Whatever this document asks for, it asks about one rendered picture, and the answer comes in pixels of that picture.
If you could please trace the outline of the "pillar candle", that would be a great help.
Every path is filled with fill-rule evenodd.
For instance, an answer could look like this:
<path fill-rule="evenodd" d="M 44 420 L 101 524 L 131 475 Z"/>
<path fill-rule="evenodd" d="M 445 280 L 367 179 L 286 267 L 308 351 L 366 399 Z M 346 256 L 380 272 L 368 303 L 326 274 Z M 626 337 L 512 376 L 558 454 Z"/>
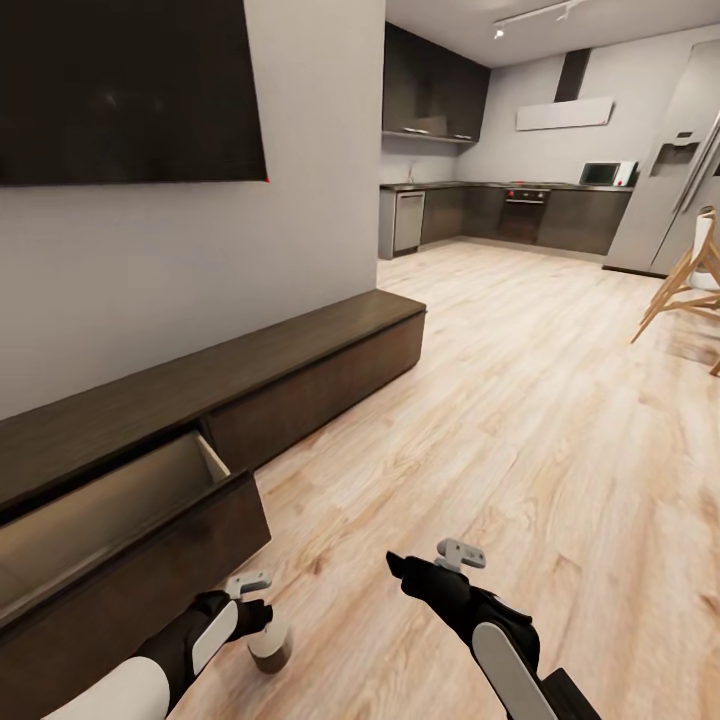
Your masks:
<path fill-rule="evenodd" d="M 286 614 L 273 609 L 273 620 L 263 631 L 247 635 L 247 646 L 257 667 L 265 673 L 280 671 L 291 658 L 293 635 Z"/>

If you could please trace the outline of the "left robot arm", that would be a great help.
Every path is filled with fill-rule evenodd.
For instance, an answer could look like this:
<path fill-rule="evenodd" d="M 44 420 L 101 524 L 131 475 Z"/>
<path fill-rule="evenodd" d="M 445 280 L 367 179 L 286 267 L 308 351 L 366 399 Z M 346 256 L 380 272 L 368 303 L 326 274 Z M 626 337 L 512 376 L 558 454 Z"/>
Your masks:
<path fill-rule="evenodd" d="M 203 591 L 175 620 L 113 672 L 41 720 L 165 720 L 225 643 L 264 630 L 272 605 L 243 593 L 273 584 L 269 571 L 229 576 L 224 589 Z"/>

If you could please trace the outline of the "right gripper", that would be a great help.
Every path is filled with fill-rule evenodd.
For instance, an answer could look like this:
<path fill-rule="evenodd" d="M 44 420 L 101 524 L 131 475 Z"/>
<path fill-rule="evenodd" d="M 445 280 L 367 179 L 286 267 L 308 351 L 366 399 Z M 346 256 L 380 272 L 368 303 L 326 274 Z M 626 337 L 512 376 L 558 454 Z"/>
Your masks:
<path fill-rule="evenodd" d="M 469 583 L 466 575 L 455 573 L 414 555 L 403 559 L 388 551 L 386 559 L 391 573 L 402 580 L 402 591 L 408 596 L 425 600 L 443 621 L 445 621 L 443 599 L 447 591 L 457 583 Z"/>

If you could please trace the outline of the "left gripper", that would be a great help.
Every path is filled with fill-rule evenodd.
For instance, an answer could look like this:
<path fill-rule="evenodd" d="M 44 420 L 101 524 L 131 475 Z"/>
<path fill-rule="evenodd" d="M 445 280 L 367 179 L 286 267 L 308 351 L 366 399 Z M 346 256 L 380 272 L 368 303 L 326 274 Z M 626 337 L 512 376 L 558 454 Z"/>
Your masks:
<path fill-rule="evenodd" d="M 231 643 L 245 635 L 261 632 L 266 624 L 273 620 L 272 605 L 265 605 L 262 599 L 248 603 L 236 601 L 236 608 L 238 608 L 239 614 L 239 620 L 236 620 L 237 628 L 234 628 L 235 632 L 230 634 L 228 640 L 224 640 L 225 643 Z"/>

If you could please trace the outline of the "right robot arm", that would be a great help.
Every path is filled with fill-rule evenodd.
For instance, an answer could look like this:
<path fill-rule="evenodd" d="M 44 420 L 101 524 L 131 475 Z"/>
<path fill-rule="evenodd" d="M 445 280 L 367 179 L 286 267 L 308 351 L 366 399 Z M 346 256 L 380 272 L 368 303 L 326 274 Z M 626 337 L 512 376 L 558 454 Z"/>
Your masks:
<path fill-rule="evenodd" d="M 461 564 L 484 569 L 483 550 L 452 537 L 434 563 L 388 551 L 391 573 L 408 596 L 421 598 L 459 635 L 483 670 L 509 720 L 603 720 L 564 669 L 540 680 L 540 639 L 533 618 L 514 603 L 474 585 Z"/>

